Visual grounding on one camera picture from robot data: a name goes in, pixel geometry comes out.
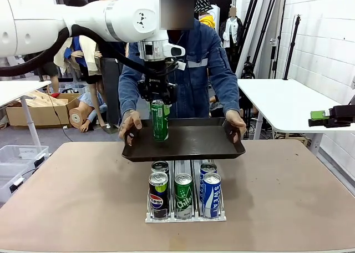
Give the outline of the person's right hand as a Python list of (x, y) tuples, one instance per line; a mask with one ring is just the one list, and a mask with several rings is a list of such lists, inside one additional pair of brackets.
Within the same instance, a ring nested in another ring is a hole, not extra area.
[(123, 114), (122, 123), (119, 127), (119, 138), (123, 139), (125, 132), (131, 127), (136, 127), (138, 130), (142, 128), (140, 114), (136, 110), (128, 110)]

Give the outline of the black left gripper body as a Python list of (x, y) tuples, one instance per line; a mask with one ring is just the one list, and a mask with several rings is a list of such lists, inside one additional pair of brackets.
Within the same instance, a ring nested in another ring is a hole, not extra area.
[(140, 96), (148, 102), (162, 100), (165, 105), (172, 105), (177, 101), (178, 85), (162, 79), (148, 79), (138, 81)]

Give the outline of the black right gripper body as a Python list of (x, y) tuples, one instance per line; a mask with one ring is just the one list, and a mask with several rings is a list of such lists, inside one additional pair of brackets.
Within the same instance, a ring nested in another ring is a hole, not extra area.
[(354, 123), (355, 105), (338, 105), (329, 110), (330, 125), (351, 125)]

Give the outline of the person's left hand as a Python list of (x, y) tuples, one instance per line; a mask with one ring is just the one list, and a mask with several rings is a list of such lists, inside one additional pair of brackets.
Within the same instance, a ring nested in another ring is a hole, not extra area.
[(246, 133), (246, 124), (236, 110), (228, 110), (225, 114), (226, 120), (234, 127), (239, 129), (240, 135), (235, 134), (233, 142), (237, 142), (240, 136)]

